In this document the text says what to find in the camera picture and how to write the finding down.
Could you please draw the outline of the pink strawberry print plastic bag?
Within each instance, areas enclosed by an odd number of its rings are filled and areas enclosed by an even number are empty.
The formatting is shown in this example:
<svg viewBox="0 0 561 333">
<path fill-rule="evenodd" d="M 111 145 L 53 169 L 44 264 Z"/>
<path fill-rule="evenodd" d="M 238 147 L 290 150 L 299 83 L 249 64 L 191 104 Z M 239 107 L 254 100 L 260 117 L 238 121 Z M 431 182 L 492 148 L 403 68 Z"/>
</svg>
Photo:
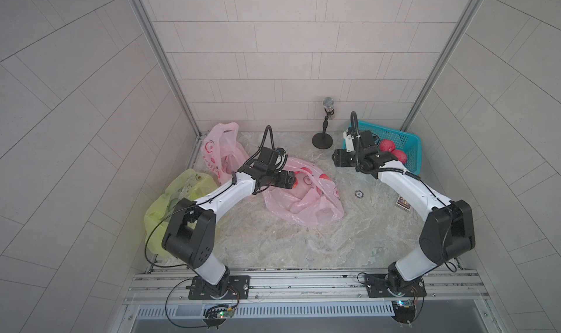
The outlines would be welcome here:
<svg viewBox="0 0 561 333">
<path fill-rule="evenodd" d="M 215 125 L 202 142 L 202 159 L 211 172 L 216 175 L 220 185 L 232 179 L 248 160 L 248 153 L 238 142 L 239 125 L 236 122 Z"/>
</svg>

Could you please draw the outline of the plain pink plastic bag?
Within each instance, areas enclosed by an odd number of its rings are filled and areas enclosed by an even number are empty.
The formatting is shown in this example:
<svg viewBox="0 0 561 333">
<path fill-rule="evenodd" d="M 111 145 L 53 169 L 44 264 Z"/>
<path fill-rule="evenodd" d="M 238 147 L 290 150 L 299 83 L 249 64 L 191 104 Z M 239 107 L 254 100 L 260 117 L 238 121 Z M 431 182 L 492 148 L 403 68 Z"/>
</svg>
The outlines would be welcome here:
<svg viewBox="0 0 561 333">
<path fill-rule="evenodd" d="M 262 193 L 267 209 L 275 216 L 301 226 L 321 226 L 344 216 L 336 184 L 318 166 L 289 158 L 284 167 L 294 172 L 294 189 L 271 187 Z"/>
</svg>

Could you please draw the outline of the yellow-green plastic bag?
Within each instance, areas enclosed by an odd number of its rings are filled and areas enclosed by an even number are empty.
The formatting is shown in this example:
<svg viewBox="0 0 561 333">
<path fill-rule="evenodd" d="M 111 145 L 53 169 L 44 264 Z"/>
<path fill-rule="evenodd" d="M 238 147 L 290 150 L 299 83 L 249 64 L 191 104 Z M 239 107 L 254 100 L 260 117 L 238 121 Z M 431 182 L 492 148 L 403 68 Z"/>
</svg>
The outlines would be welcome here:
<svg viewBox="0 0 561 333">
<path fill-rule="evenodd" d="M 183 199 L 195 200 L 213 192 L 218 188 L 212 176 L 197 172 L 194 169 L 187 169 L 175 178 L 165 192 L 148 208 L 144 216 L 144 225 L 147 237 L 156 228 L 156 225 L 168 214 L 170 214 L 175 205 Z M 165 249 L 162 248 L 162 238 L 167 230 L 169 219 L 163 222 L 153 233 L 148 241 L 148 250 L 162 258 L 172 258 Z"/>
</svg>

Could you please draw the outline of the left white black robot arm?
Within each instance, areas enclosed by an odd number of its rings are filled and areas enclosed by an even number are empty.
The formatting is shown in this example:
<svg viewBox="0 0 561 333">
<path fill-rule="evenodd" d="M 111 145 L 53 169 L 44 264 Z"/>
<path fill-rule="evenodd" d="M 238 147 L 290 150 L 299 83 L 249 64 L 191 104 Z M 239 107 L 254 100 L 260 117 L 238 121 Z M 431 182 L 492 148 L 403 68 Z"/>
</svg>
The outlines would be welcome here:
<svg viewBox="0 0 561 333">
<path fill-rule="evenodd" d="M 246 197 L 270 187 L 293 188 L 296 177 L 284 169 L 287 161 L 286 150 L 276 147 L 272 127 L 267 125 L 257 151 L 230 180 L 195 201 L 181 199 L 159 222 L 168 222 L 162 248 L 197 274 L 205 294 L 222 298 L 229 291 L 230 271 L 213 253 L 216 224 Z"/>
</svg>

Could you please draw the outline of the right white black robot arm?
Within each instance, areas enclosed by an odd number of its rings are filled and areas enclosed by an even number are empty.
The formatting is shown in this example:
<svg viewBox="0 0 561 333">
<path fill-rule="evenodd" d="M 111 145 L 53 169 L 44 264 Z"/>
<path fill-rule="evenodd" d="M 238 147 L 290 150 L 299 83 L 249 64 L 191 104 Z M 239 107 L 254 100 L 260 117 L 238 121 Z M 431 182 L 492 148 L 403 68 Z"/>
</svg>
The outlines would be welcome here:
<svg viewBox="0 0 561 333">
<path fill-rule="evenodd" d="M 387 277 L 374 283 L 384 285 L 393 296 L 403 296 L 435 268 L 476 246 L 472 208 L 466 201 L 453 201 L 429 187 L 409 172 L 398 158 L 379 150 L 371 131 L 359 129 L 357 113 L 350 114 L 350 127 L 344 134 L 346 147 L 334 151 L 337 167 L 353 167 L 388 185 L 422 217 L 424 226 L 419 245 L 388 267 Z"/>
</svg>

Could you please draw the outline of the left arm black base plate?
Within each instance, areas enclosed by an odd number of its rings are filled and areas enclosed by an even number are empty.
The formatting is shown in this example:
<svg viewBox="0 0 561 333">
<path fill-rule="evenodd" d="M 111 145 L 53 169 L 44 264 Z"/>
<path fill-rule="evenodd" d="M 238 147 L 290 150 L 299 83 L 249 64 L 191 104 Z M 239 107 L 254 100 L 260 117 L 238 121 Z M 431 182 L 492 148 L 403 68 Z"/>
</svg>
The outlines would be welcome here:
<svg viewBox="0 0 561 333">
<path fill-rule="evenodd" d="M 247 275 L 228 275 L 212 285 L 200 276 L 196 276 L 190 286 L 189 300 L 206 299 L 248 299 L 251 277 Z"/>
</svg>

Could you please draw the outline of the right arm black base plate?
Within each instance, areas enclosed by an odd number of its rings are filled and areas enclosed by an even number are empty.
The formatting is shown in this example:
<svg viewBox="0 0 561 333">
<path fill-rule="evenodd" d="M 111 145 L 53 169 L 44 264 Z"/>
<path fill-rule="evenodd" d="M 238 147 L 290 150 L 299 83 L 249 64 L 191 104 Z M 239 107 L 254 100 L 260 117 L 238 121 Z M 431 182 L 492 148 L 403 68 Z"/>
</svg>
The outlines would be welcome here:
<svg viewBox="0 0 561 333">
<path fill-rule="evenodd" d="M 414 298 L 426 297 L 423 277 L 413 281 L 392 278 L 391 274 L 366 274 L 362 280 L 369 298 Z"/>
</svg>

